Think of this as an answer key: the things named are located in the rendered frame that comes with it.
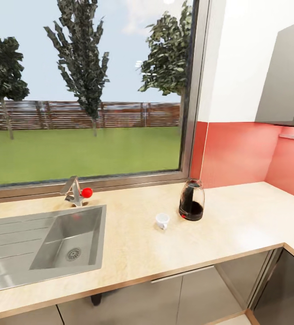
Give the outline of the coffee cup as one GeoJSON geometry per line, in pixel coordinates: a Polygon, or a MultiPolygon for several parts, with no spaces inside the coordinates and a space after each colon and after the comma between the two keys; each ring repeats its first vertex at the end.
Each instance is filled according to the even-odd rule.
{"type": "Polygon", "coordinates": [[[160,213],[156,216],[156,223],[160,228],[163,228],[165,231],[167,230],[167,226],[169,224],[170,217],[168,214],[160,213]]]}

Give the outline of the electric kettle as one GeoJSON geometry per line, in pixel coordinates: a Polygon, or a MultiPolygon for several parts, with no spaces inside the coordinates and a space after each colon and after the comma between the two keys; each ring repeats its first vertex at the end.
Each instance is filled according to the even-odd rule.
{"type": "Polygon", "coordinates": [[[186,187],[182,191],[179,214],[184,215],[186,220],[195,222],[202,219],[205,192],[202,182],[199,179],[189,179],[186,184],[186,187]]]}

